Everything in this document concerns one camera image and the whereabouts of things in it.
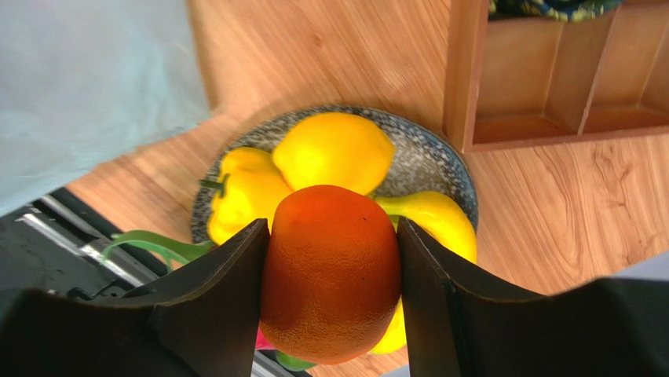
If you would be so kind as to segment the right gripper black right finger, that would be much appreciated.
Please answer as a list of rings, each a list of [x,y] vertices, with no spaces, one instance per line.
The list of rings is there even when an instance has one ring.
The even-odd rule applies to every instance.
[[[665,376],[668,284],[605,277],[555,295],[507,282],[414,222],[397,229],[413,376]]]

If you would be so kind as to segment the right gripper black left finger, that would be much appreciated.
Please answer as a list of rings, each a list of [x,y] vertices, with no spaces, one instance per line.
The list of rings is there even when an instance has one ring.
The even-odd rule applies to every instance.
[[[4,376],[249,376],[268,223],[120,298],[1,293]]]

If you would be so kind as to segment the green fake avocado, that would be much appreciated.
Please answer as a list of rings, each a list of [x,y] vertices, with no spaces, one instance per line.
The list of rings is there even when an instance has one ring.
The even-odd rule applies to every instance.
[[[283,368],[293,372],[303,372],[316,366],[314,363],[292,357],[279,350],[276,351],[276,361]]]

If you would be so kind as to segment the yellow fake banana bunch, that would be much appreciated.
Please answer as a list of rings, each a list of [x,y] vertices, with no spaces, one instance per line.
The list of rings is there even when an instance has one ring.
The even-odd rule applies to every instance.
[[[391,217],[394,226],[398,225],[400,217],[410,219],[442,246],[468,262],[477,263],[474,227],[465,212],[450,197],[440,192],[422,191],[401,197],[376,196],[374,201]],[[398,302],[385,334],[370,353],[393,353],[406,344],[404,309],[402,302]]]

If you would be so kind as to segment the orange fake tangerine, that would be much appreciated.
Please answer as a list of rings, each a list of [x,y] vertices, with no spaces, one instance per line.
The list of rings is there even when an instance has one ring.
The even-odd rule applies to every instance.
[[[276,349],[315,364],[358,357],[385,334],[400,288],[396,231],[372,199],[316,185],[280,202],[259,324]]]

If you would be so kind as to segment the yellow fake bell pepper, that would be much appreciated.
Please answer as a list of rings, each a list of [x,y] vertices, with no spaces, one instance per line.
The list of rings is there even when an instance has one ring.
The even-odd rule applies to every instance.
[[[199,183],[214,190],[207,231],[219,245],[257,218],[272,224],[277,206],[293,192],[274,165],[272,154],[251,147],[227,153],[218,178]]]

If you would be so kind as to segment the yellow fake lemon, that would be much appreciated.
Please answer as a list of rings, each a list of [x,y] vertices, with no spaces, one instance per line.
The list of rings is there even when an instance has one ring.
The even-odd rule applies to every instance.
[[[297,122],[272,151],[272,161],[295,190],[336,185],[367,195],[385,179],[395,147],[374,122],[325,112]]]

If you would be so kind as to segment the translucent printed plastic bag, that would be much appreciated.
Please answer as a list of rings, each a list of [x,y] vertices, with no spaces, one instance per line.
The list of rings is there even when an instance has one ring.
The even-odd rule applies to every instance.
[[[3,214],[209,115],[186,2],[2,2]]]

